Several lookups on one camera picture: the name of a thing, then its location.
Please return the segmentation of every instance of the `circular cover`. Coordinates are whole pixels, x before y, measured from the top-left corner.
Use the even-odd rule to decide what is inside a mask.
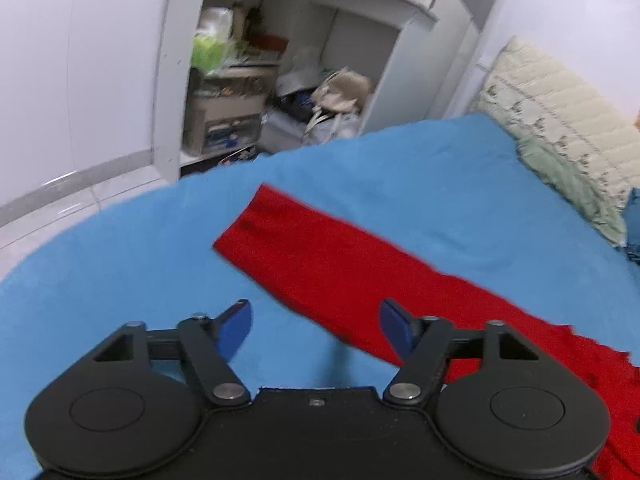
[[[143,368],[63,374],[29,406],[27,439],[45,466],[127,477],[178,451],[199,422],[184,384]]]
[[[586,386],[572,380],[519,386],[482,372],[442,391],[435,420],[466,457],[516,478],[561,476],[585,466],[609,431],[606,407]]]

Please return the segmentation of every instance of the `red knit garment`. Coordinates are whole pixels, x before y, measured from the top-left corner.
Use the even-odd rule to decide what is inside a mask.
[[[394,298],[414,316],[440,316],[459,328],[501,319],[562,362],[606,402],[611,432],[594,470],[605,479],[640,478],[640,368],[628,354],[552,325],[457,276],[346,222],[261,186],[213,247],[284,305],[343,341],[390,363],[400,360],[378,325],[378,307]],[[454,361],[449,380],[476,369]]]

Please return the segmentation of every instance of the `blue pillow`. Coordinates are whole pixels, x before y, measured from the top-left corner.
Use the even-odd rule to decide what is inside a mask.
[[[640,189],[631,190],[622,218],[626,224],[626,252],[629,259],[640,263]]]

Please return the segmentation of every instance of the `red fabric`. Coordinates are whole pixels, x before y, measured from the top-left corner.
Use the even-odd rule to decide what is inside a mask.
[[[603,478],[640,476],[640,373],[624,352],[526,314],[496,294],[441,274],[388,242],[261,186],[214,243],[283,304],[344,341],[399,365],[378,326],[378,305],[394,298],[414,316],[441,316],[460,328],[501,319],[564,363],[605,400],[612,428],[594,469]],[[449,378],[474,370],[456,361]]]

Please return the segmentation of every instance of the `metal screw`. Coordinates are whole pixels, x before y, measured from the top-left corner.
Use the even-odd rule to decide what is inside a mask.
[[[222,383],[213,388],[213,394],[219,399],[237,399],[244,395],[244,386],[237,383]]]
[[[420,395],[420,386],[413,383],[396,383],[389,388],[389,393],[396,399],[410,400]]]

